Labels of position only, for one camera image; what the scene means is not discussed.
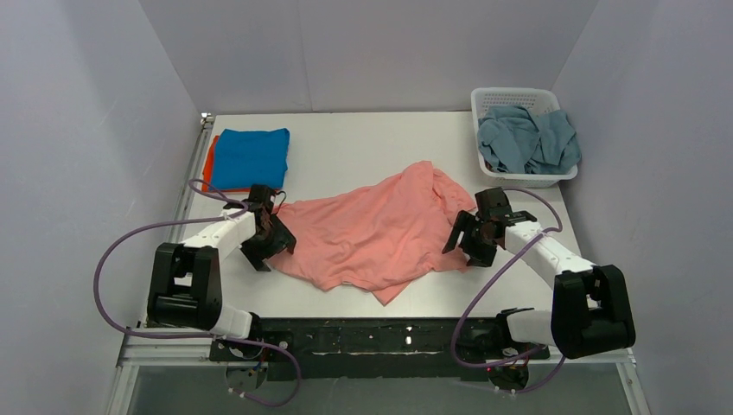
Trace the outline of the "pink t shirt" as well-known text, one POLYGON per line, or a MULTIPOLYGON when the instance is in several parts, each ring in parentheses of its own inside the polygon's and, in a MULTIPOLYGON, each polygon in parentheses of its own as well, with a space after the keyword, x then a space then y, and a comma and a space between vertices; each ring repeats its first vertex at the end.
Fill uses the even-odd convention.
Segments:
POLYGON ((387 305, 430 272, 467 270, 463 253, 443 248, 457 215, 475 208, 432 162, 413 163, 375 185, 281 207, 296 247, 269 263, 322 291, 351 285, 387 305))

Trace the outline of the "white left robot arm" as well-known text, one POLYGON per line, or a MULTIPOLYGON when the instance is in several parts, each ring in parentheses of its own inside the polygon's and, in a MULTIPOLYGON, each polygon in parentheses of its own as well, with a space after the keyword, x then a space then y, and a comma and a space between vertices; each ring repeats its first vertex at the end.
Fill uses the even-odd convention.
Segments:
POLYGON ((147 306, 153 322, 227 339, 258 339, 259 316, 224 298, 221 263, 240 252, 255 271, 269 271, 269 259, 294 252, 296 237, 274 210, 279 194, 255 184, 243 201, 229 201, 213 224, 156 249, 147 306))

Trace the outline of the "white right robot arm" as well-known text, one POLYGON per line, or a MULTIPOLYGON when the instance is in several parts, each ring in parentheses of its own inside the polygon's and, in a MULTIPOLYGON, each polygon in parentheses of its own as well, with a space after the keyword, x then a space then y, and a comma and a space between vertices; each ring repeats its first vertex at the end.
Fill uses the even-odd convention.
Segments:
POLYGON ((541 347, 554 347, 563 357, 578 359, 636 343, 636 330, 622 271, 615 265, 597 265, 572 252, 554 238, 560 222, 543 227, 526 210, 514 210, 506 188, 475 194, 476 210, 460 211, 444 252, 460 248, 470 267, 489 267, 498 250, 512 257, 475 296, 454 329, 450 346, 457 348, 468 315, 504 273, 521 261, 540 276, 552 291, 548 310, 512 308, 493 318, 477 344, 492 353, 515 351, 528 357, 541 347))

